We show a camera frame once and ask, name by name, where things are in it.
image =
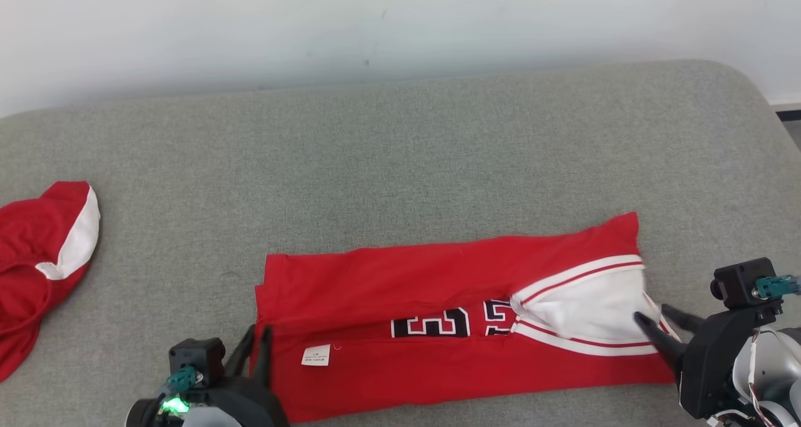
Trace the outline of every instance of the gray sofa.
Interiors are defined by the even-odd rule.
[[[801,153],[746,77],[704,61],[120,101],[0,121],[0,205],[86,179],[84,281],[0,384],[0,425],[121,425],[187,337],[229,347],[269,252],[579,230],[636,210],[657,302],[723,307],[719,265],[801,272]],[[801,324],[790,299],[780,325]],[[675,388],[403,406],[344,425],[685,425]]]

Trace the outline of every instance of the teal connector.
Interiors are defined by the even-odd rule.
[[[787,294],[798,294],[801,287],[798,286],[798,277],[792,275],[782,275],[780,277],[767,277],[756,280],[754,290],[761,299],[773,299],[786,296]]]
[[[172,396],[183,393],[184,391],[191,389],[191,387],[195,386],[200,379],[198,379],[198,373],[195,368],[191,366],[187,366],[175,374],[169,376],[164,384],[158,389],[156,394],[157,398],[159,396],[164,395],[164,399],[172,398]]]

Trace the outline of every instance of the cable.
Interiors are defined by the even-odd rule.
[[[161,402],[166,398],[166,394],[161,393],[155,398],[155,402],[148,405],[148,409],[145,410],[144,415],[142,416],[142,427],[151,427],[153,421],[155,421],[155,416],[158,414],[158,409],[161,407]]]
[[[242,341],[240,341],[237,348],[234,349],[234,352],[231,353],[231,356],[228,358],[223,376],[232,378],[233,376],[242,375],[242,368],[244,367],[245,360],[248,358],[253,348],[254,332],[255,325],[251,325],[250,328],[248,328],[248,332],[245,333],[244,338],[242,338]]]
[[[756,385],[753,383],[755,381],[756,373],[756,341],[759,338],[759,329],[753,330],[752,336],[752,345],[750,345],[750,352],[752,355],[750,356],[750,362],[748,365],[748,389],[750,390],[750,396],[752,397],[753,408],[756,410],[757,415],[759,418],[765,423],[766,427],[775,427],[765,413],[762,413],[762,407],[759,406],[759,400],[756,398]]]
[[[158,388],[158,392],[155,396],[155,404],[148,405],[148,409],[145,410],[142,416],[142,427],[151,427],[164,399],[172,398],[175,394],[183,393],[191,389],[191,387],[200,383],[202,379],[203,374],[198,373],[195,368],[191,366],[187,366],[166,378],[164,384]]]
[[[270,352],[272,350],[272,328],[268,325],[261,332],[261,340],[258,342],[258,356],[255,360],[251,378],[259,384],[270,387]]]

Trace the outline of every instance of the folded jersey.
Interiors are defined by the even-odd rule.
[[[398,404],[670,383],[635,213],[572,235],[269,255],[258,329],[289,420]]]
[[[0,381],[31,352],[45,313],[83,276],[99,223],[86,182],[57,182],[40,198],[0,208]]]

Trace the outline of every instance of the clothing label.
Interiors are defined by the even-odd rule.
[[[305,366],[328,366],[330,353],[331,344],[309,347],[303,352],[303,361],[300,363]]]

